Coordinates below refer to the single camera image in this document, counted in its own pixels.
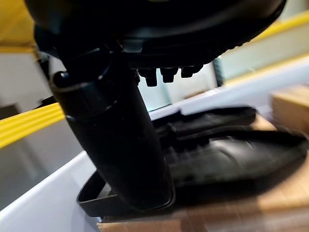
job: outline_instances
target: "gray wall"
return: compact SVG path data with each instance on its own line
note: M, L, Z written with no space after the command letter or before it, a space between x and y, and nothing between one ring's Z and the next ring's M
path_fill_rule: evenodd
M16 103L20 112L52 95L32 54L0 54L0 82L0 106Z

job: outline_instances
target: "white wall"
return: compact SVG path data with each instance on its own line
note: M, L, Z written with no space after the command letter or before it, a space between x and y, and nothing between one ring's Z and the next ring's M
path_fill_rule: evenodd
M280 20L285 20L307 9L309 9L309 0L288 0Z
M288 0L279 21L308 8L309 0ZM308 34L309 25L303 25L224 53L221 63L225 79L309 52Z
M51 95L31 54L0 54L0 106L17 103L24 112Z

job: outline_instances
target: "black plastic part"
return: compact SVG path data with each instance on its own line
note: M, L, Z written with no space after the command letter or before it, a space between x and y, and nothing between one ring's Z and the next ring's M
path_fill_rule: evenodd
M202 68L203 65L182 67L182 78L192 77L194 73L199 72Z
M50 87L101 177L128 207L144 212L173 203L174 189L136 73L121 64L69 87L56 86L54 76Z
M104 43L114 51L113 43L117 41L132 69L209 63L264 31L279 17L285 3L286 0L49 0L43 4L40 0L26 0L36 24L47 31L36 36L43 51L59 53L56 42L61 35L68 37L75 50L85 43L94 48L102 48L100 43ZM175 9L178 16L171 17Z
M153 121L162 147L177 137L224 126L249 125L255 121L257 110L250 106L211 109L191 115L180 111Z
M240 197L242 190L258 188L255 181L267 186L276 172L304 160L307 148L308 141L302 134L287 130L254 131L248 126L225 128L207 136L197 135L193 140L184 140L173 146L176 159L170 150L165 150L177 185L177 200L171 208L154 213L165 214L191 203L209 202L216 197L226 200L232 189ZM117 195L97 198L105 184L95 172L82 188L77 201L88 215L147 216L128 208Z
M178 71L177 68L162 68L160 69L161 75L163 76L164 83L172 83L174 81L174 75L176 75Z
M157 85L156 69L139 69L139 74L145 77L148 87L155 87Z

